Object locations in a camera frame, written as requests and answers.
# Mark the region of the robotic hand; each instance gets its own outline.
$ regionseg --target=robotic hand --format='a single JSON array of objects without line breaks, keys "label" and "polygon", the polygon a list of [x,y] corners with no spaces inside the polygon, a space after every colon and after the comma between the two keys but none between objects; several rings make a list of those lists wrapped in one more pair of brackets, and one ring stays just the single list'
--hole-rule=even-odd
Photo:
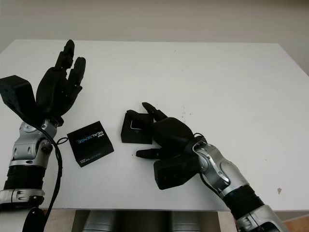
[{"label": "robotic hand", "polygon": [[154,163],[154,178],[160,189],[182,185],[200,173],[203,183],[230,208],[241,231],[287,232],[272,209],[256,196],[239,169],[226,160],[215,146],[208,144],[201,134],[193,134],[184,123],[167,117],[149,103],[142,105],[155,123],[143,120],[133,110],[127,113],[131,119],[138,120],[145,130],[151,131],[153,139],[162,148],[140,150],[136,156],[159,159]]},{"label": "robotic hand", "polygon": [[[86,60],[78,57],[68,79],[67,69],[73,64],[74,42],[69,40],[60,52],[54,67],[41,80],[36,100],[31,84],[18,76],[0,79],[0,93],[4,103],[22,120],[19,138],[14,143],[4,189],[0,191],[1,231],[43,231],[53,203],[60,189],[62,158],[58,143],[53,140],[62,115],[75,102],[82,90]],[[58,174],[55,191],[46,215],[38,208],[44,200],[43,178],[48,159],[55,148]]]}]

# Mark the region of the white table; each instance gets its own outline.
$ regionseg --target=white table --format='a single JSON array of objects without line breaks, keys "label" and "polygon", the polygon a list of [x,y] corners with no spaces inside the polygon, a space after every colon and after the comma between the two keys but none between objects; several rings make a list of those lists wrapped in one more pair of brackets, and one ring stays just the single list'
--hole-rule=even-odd
[{"label": "white table", "polygon": [[[0,56],[0,77],[16,74],[36,91],[65,43],[14,41]],[[135,157],[152,146],[121,143],[126,110],[144,112],[144,101],[204,134],[274,210],[309,210],[309,78],[279,45],[75,41],[78,56],[87,60],[83,90],[56,139],[100,120],[115,151],[80,168],[70,144],[61,145],[54,208],[227,209],[198,176],[159,190],[153,161]],[[21,120],[3,103],[0,112],[3,186]],[[50,202],[56,171],[53,153],[42,207]]]}]

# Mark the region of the white wall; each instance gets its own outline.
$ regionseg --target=white wall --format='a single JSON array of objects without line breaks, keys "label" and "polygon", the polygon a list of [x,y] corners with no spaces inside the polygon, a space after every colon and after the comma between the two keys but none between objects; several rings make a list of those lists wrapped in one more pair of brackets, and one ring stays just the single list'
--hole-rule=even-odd
[{"label": "white wall", "polygon": [[1,0],[14,39],[279,43],[309,74],[309,1]]}]

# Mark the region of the black cable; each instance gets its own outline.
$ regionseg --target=black cable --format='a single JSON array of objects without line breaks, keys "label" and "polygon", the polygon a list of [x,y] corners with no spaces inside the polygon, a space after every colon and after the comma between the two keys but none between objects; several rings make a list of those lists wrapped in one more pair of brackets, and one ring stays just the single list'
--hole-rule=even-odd
[{"label": "black cable", "polygon": [[203,174],[202,174],[202,173],[199,173],[199,176],[201,177],[201,180],[202,180],[202,182],[204,183],[204,185],[206,185],[211,191],[213,191],[218,197],[220,197],[219,194],[218,194],[218,192],[217,192],[212,186],[210,186],[210,184],[208,184],[208,183],[206,182],[206,180],[205,180],[204,177],[203,177]]},{"label": "black cable", "polygon": [[40,132],[42,132],[47,137],[47,139],[52,143],[52,145],[55,147],[55,154],[56,154],[56,159],[57,159],[57,162],[58,162],[58,173],[57,173],[57,179],[56,179],[56,184],[55,184],[55,188],[54,188],[54,193],[53,193],[52,199],[49,203],[49,207],[48,207],[46,215],[45,215],[44,225],[46,225],[48,217],[50,215],[50,212],[53,208],[54,202],[55,202],[57,195],[59,193],[59,190],[60,190],[60,182],[61,182],[61,177],[62,177],[62,156],[61,156],[61,152],[59,150],[59,147],[58,147],[57,143],[53,140],[53,138],[46,131],[44,131],[42,128],[39,127],[37,129]]},{"label": "black cable", "polygon": [[205,139],[205,137],[204,137],[201,133],[195,133],[193,136],[195,137],[196,134],[202,136],[202,137]]},{"label": "black cable", "polygon": [[58,141],[57,141],[57,145],[64,144],[67,140],[69,140],[69,138],[68,138],[68,137],[63,137],[63,138],[60,138],[60,139],[58,139]]}]

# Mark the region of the black square object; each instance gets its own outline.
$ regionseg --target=black square object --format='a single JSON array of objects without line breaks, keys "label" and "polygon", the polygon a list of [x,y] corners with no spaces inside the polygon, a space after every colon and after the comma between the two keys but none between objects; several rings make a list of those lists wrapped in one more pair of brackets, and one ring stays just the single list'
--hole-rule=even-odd
[{"label": "black square object", "polygon": [[99,121],[69,133],[68,138],[75,159],[81,167],[114,151],[112,143]]},{"label": "black square object", "polygon": [[[149,114],[140,114],[140,116],[144,120],[149,121],[149,123],[154,122],[154,119]],[[141,122],[139,120],[132,120],[126,113],[121,130],[121,141],[131,144],[152,144],[153,137],[151,133],[141,128]]]}]

